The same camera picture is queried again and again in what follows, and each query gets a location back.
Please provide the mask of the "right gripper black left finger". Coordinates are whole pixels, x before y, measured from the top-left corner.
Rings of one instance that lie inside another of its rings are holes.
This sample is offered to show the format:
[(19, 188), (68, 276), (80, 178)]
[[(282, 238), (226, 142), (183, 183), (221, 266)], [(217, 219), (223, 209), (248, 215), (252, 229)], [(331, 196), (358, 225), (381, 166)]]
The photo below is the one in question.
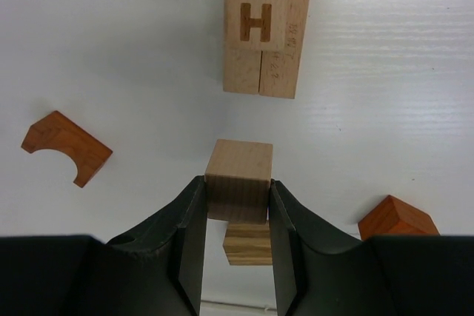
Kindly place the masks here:
[(106, 243), (90, 235), (2, 238), (1, 313), (197, 315), (206, 225), (198, 176)]

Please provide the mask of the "reddish-brown triangular wood block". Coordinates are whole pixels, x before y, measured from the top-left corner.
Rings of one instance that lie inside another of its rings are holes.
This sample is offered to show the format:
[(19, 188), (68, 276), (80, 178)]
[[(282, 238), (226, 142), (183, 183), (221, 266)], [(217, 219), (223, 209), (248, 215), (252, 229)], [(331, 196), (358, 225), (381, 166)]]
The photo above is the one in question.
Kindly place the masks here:
[(376, 235), (438, 235), (439, 231), (426, 212), (388, 195), (359, 222), (363, 241)]

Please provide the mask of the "light wood letter cube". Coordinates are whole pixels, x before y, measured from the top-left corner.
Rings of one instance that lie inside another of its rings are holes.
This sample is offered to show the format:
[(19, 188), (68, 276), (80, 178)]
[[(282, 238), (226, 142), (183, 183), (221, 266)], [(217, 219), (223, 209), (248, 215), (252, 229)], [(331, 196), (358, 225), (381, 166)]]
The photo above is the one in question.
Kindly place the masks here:
[(289, 0), (225, 0), (226, 47), (281, 52), (288, 6)]

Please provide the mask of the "reddish-brown arch wood block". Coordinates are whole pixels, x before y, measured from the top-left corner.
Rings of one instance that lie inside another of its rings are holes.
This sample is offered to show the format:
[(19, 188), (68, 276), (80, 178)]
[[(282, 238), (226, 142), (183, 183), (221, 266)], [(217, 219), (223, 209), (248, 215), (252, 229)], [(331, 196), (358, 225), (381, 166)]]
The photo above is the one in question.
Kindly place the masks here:
[(81, 188), (113, 154), (109, 147), (57, 110), (30, 126), (21, 148), (28, 153), (49, 149), (68, 156), (77, 169), (73, 183)]

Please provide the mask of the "light wood rectangular block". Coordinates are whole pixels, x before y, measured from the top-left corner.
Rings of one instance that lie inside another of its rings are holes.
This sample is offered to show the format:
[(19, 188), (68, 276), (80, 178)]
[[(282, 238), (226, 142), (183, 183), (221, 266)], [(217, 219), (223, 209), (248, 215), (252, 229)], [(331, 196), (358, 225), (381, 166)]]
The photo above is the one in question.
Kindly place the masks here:
[(260, 95), (295, 98), (309, 3), (288, 0), (284, 49), (262, 54)]

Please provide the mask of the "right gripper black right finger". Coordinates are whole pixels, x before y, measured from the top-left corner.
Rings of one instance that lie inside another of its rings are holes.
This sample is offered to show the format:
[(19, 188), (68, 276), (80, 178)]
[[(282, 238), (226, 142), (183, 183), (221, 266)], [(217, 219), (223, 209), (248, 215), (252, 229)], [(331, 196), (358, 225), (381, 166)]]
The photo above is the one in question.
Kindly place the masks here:
[(303, 206), (280, 181), (269, 195), (280, 315), (471, 315), (473, 238), (382, 235), (360, 241)]

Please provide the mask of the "plain light wood cube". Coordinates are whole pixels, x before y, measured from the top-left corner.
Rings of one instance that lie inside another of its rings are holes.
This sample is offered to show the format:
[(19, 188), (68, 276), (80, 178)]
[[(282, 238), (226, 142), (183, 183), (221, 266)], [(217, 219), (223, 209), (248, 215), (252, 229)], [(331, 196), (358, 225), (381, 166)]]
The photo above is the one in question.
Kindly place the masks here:
[(208, 218), (265, 224), (272, 167), (272, 144), (218, 139), (204, 174)]

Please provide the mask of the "light wood cylinder block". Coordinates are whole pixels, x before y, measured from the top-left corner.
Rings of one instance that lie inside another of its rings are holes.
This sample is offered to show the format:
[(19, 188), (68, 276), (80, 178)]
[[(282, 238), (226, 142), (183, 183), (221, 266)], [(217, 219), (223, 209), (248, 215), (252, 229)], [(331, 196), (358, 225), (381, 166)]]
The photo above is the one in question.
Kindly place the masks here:
[(228, 223), (223, 248), (231, 266), (273, 264), (268, 223)]

